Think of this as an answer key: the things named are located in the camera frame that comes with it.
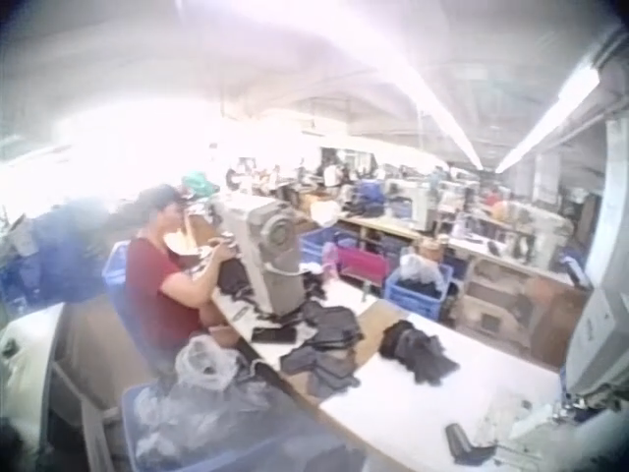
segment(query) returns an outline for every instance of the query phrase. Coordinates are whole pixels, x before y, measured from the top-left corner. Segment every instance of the white ceiling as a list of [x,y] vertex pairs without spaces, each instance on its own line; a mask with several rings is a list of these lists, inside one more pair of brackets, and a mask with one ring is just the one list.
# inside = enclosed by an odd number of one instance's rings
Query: white ceiling
[[[3,31],[4,137],[45,141],[52,117],[106,96],[184,91],[222,101],[232,117],[290,108],[347,121],[356,136],[467,162],[377,71],[320,38],[239,16],[229,3],[182,0],[178,10],[174,0],[29,2]],[[489,168],[524,138],[585,54],[601,48],[614,20],[586,0],[344,3],[405,53]],[[625,104],[622,62],[604,65],[601,86],[542,145],[562,159],[572,185],[600,186],[604,127],[599,121],[551,145]],[[12,157],[24,145],[2,151]]]

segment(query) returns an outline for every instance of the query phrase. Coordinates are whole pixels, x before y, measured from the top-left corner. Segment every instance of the white sewing machine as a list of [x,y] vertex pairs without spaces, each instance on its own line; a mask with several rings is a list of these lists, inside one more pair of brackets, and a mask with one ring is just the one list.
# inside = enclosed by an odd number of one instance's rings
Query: white sewing machine
[[269,197],[219,194],[212,198],[214,224],[233,235],[257,304],[282,316],[305,300],[301,251],[290,206]]
[[384,184],[387,197],[401,197],[411,201],[413,229],[430,231],[436,219],[436,203],[429,194],[429,187],[420,181],[388,179]]
[[[570,341],[565,388],[568,398],[534,410],[499,439],[498,470],[611,470],[602,461],[629,441],[628,295],[593,292]],[[600,412],[579,419],[587,409]]]
[[516,224],[523,214],[530,218],[536,236],[532,265],[549,269],[557,251],[566,245],[574,231],[572,222],[552,211],[518,202],[509,202],[508,211],[509,220]]

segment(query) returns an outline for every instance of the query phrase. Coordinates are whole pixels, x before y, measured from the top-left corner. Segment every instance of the white table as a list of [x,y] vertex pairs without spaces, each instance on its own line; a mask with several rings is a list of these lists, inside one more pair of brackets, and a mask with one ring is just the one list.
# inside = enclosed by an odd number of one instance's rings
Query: white table
[[[448,246],[457,253],[463,253],[477,259],[486,260],[499,266],[517,270],[529,276],[548,278],[550,280],[563,283],[570,287],[574,286],[572,280],[570,279],[570,276],[567,273],[551,272],[550,270],[545,270],[543,268],[538,268],[531,265],[524,265],[509,256],[495,256],[487,248],[487,241],[490,241],[489,238],[476,234],[474,235],[474,238],[479,242],[472,242],[467,239],[449,238]],[[504,245],[502,243],[499,243],[497,241],[494,241],[494,243],[499,249],[504,248]]]
[[[373,296],[362,301],[360,290],[340,281],[327,287],[327,295],[326,305],[345,306],[358,316],[375,302]],[[228,319],[245,306],[244,302],[234,303],[221,295],[214,300]],[[466,470],[453,464],[444,428],[459,423],[472,441],[499,391],[519,393],[534,406],[552,401],[558,395],[557,374],[417,315],[411,315],[409,320],[426,333],[437,335],[447,356],[461,365],[460,370],[446,378],[440,387],[416,385],[413,376],[401,365],[376,354],[357,372],[360,387],[323,401],[320,409],[365,443],[411,470]],[[249,310],[233,325],[250,340],[252,329],[259,322]],[[300,343],[306,335],[300,333]],[[293,347],[253,344],[260,357],[275,369],[279,357]]]

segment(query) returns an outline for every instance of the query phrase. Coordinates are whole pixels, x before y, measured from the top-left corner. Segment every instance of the ceiling light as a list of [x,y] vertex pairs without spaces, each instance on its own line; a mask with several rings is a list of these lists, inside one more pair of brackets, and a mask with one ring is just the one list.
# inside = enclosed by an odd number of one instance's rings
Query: ceiling light
[[546,136],[552,133],[570,114],[585,100],[599,85],[599,72],[587,67],[573,74],[563,85],[558,99],[552,105],[537,125],[522,142],[513,148],[495,169],[497,174],[516,164],[537,146]]
[[416,105],[427,111],[437,126],[468,156],[475,167],[481,160],[463,129],[438,100],[422,76],[376,29],[335,0],[239,0],[229,7],[258,22],[305,31],[327,39],[355,59],[377,69]]

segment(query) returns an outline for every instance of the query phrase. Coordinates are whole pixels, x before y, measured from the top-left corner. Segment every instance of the woman's arm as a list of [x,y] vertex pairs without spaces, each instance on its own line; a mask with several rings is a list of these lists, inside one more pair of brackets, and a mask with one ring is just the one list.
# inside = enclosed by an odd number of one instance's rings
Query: woman's arm
[[210,256],[209,263],[199,277],[177,272],[169,275],[160,286],[161,292],[190,308],[200,308],[211,300],[220,265],[224,261],[218,248]]

